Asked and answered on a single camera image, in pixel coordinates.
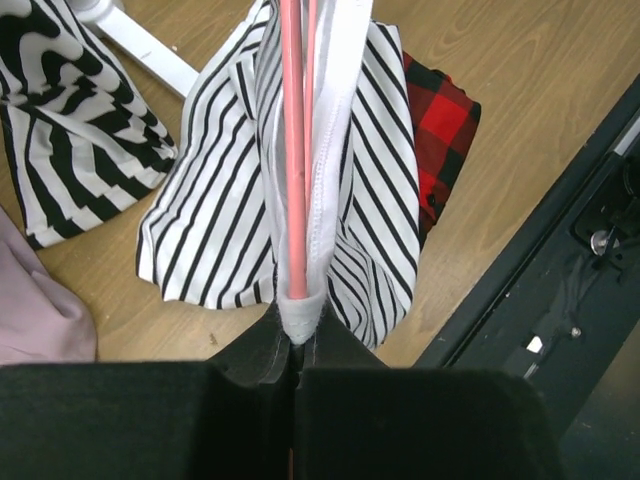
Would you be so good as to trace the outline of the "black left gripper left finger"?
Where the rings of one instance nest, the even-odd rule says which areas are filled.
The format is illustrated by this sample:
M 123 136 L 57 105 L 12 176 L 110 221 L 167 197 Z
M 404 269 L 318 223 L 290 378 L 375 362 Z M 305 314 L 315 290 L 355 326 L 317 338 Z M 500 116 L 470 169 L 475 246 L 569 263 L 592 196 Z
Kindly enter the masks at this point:
M 208 360 L 6 366 L 5 479 L 285 479 L 289 343 L 275 307 Z

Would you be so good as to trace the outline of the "thin striped tank top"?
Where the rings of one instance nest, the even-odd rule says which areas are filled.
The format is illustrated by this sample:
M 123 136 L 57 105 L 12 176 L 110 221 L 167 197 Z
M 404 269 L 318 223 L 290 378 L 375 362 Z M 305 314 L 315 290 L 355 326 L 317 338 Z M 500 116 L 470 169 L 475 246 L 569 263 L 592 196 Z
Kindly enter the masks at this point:
M 167 301 L 325 310 L 365 346 L 405 317 L 420 255 L 402 48 L 368 1 L 257 1 L 206 64 L 137 247 Z

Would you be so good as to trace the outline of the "pink wire hanger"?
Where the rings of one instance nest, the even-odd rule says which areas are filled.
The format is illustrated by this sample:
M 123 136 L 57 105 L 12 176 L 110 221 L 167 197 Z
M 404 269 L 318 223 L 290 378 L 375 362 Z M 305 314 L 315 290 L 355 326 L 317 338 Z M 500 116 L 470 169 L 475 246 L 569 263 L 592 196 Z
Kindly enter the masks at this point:
M 314 61 L 318 2 L 280 6 L 285 125 L 289 296 L 307 296 L 307 215 L 311 196 Z

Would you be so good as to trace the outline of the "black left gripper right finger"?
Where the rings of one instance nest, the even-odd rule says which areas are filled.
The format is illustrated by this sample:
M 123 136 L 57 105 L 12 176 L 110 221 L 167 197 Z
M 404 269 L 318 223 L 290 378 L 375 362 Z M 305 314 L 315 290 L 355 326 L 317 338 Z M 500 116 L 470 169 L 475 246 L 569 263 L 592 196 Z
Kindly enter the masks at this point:
M 295 392 L 297 479 L 562 479 L 541 398 L 496 371 L 384 365 L 326 310 Z

